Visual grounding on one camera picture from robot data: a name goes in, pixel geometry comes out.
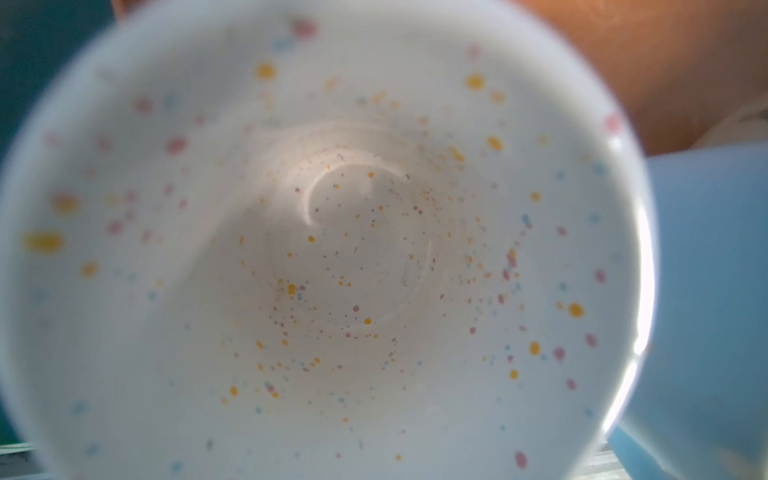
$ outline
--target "dark teal background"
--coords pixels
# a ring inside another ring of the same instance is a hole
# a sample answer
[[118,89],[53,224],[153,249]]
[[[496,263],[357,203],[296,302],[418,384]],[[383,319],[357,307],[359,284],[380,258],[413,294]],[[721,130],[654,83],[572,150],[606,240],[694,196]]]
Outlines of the dark teal background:
[[[0,0],[0,159],[56,72],[113,20],[109,0]],[[0,445],[16,442],[0,410]]]

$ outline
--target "ceramic mug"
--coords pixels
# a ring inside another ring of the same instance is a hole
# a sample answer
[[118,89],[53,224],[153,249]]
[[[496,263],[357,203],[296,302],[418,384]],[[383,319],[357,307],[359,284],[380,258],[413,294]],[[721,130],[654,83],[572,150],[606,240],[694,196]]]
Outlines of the ceramic mug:
[[561,478],[645,350],[634,135],[502,2],[158,2],[8,163],[2,386],[60,478]]

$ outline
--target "white speckled cup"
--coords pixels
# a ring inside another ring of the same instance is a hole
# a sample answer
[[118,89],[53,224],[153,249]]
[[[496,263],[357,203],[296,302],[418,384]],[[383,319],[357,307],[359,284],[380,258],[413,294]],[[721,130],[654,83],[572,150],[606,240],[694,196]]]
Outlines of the white speckled cup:
[[2,388],[58,478],[562,478],[646,346],[634,136],[503,2],[158,2],[9,163]]

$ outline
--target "orange background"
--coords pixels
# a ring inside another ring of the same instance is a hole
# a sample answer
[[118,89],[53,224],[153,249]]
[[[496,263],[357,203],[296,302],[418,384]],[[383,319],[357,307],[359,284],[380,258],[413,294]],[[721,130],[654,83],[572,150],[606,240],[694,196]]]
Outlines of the orange background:
[[[147,0],[112,0],[118,17]],[[768,0],[519,0],[596,67],[649,154],[768,91]]]

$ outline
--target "light blue mug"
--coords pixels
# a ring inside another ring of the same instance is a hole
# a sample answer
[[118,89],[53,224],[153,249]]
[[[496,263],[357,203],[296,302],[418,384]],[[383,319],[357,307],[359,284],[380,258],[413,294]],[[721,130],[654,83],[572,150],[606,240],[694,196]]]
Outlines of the light blue mug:
[[610,443],[634,480],[768,478],[768,144],[665,155],[648,168],[656,322]]

